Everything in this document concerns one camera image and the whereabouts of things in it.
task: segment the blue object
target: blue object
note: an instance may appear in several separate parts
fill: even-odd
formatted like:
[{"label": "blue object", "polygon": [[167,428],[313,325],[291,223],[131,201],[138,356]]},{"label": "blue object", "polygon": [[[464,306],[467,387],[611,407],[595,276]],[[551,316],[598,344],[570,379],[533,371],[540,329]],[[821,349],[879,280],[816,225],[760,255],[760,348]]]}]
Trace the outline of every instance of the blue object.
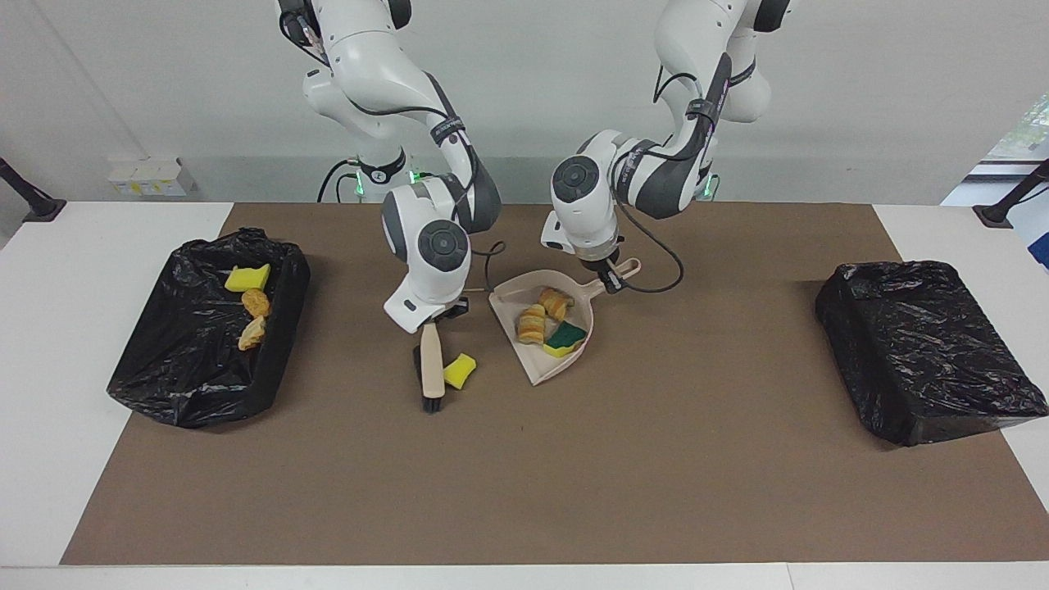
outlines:
[{"label": "blue object", "polygon": [[1028,250],[1034,256],[1034,259],[1042,262],[1042,266],[1049,269],[1049,233],[1040,237],[1037,241],[1032,244]]}]

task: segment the bread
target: bread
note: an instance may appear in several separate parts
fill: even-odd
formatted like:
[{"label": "bread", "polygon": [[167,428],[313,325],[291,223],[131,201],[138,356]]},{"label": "bread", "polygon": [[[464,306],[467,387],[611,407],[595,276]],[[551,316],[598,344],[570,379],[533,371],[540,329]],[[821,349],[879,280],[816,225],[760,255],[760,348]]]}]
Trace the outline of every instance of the bread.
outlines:
[{"label": "bread", "polygon": [[539,303],[554,321],[564,321],[564,317],[569,315],[569,308],[576,304],[572,297],[549,287],[539,294]]},{"label": "bread", "polygon": [[237,347],[243,352],[250,351],[261,344],[263,338],[265,338],[265,317],[259,316],[253,319],[240,334]]},{"label": "bread", "polygon": [[540,304],[524,310],[517,320],[517,341],[522,344],[539,344],[547,339],[547,310]]},{"label": "bread", "polygon": [[244,294],[240,296],[240,302],[244,304],[244,309],[252,314],[252,317],[270,317],[270,299],[266,298],[265,293],[258,289],[244,291]]}]

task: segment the gray wall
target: gray wall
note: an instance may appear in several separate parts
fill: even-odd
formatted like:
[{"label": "gray wall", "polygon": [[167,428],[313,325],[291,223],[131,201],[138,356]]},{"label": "gray wall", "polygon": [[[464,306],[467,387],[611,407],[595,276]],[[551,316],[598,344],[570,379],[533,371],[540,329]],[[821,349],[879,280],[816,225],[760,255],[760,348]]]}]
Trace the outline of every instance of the gray wall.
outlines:
[{"label": "gray wall", "polygon": [[[508,201],[545,199],[556,163],[600,129],[671,131],[649,104],[661,2],[413,6],[405,48]],[[1045,0],[794,6],[758,58],[771,111],[720,130],[722,198],[936,204],[1049,89]],[[305,201],[351,151],[302,100],[313,65],[270,0],[7,0],[0,55],[0,153],[68,198],[111,198],[107,157],[148,153],[183,156],[212,199]],[[405,129],[436,166],[425,132]]]}]

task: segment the sponge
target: sponge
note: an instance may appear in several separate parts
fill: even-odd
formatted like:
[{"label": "sponge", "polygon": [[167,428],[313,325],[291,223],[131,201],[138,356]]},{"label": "sponge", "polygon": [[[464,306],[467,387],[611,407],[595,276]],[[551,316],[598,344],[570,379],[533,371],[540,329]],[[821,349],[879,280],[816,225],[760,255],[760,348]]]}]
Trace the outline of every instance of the sponge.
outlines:
[{"label": "sponge", "polygon": [[585,339],[585,330],[562,321],[554,334],[547,339],[547,343],[543,344],[542,350],[554,358],[563,358],[576,352],[576,349]]},{"label": "sponge", "polygon": [[234,293],[243,293],[250,289],[261,291],[270,278],[270,265],[261,269],[241,269],[233,267],[230,278],[226,279],[226,289]]},{"label": "sponge", "polygon": [[456,389],[462,389],[466,380],[477,368],[477,361],[467,355],[459,355],[454,362],[445,367],[445,383]]}]

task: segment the white table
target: white table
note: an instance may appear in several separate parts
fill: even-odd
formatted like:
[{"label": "white table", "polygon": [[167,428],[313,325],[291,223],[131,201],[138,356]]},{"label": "white table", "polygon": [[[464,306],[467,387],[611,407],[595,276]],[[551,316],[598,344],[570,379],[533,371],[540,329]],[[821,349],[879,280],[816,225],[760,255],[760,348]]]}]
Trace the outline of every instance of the white table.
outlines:
[{"label": "white table", "polygon": [[[168,254],[217,237],[231,207],[70,203],[55,223],[23,227],[0,251],[0,588],[1049,588],[1049,563],[58,567],[130,414],[105,395],[128,334]],[[963,208],[876,210],[904,259],[959,270],[1021,365],[1049,391],[1049,275],[1020,238],[983,228]],[[1049,502],[1049,420],[1005,436]]]}]

